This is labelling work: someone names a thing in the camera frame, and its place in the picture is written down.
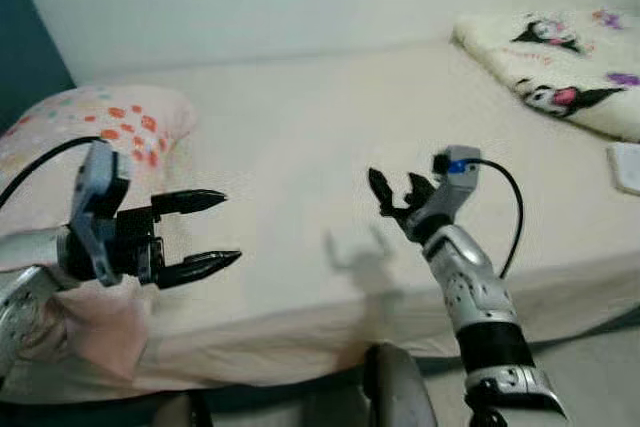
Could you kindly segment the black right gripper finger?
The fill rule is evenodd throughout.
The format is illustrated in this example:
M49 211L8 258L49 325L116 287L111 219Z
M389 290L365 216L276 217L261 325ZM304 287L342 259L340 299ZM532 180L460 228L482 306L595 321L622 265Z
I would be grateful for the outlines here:
M393 191L387 181L387 177L378 168L367 168L367 184L378 203L380 216L396 216Z
M421 209L433 197L436 188L426 177L415 174L415 172L407 172L408 180L410 180L410 191L404 194L404 203L406 209Z

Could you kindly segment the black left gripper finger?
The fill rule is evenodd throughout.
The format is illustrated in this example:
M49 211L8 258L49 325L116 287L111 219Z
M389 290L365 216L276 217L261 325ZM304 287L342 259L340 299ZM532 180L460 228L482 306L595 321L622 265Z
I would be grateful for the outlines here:
M241 257L241 250L210 250L187 255L182 262L161 267L155 273L155 286L169 289L205 280L236 263Z
M191 215L205 209L219 206L228 200L227 194L211 189L189 189L168 191L151 197L152 215Z

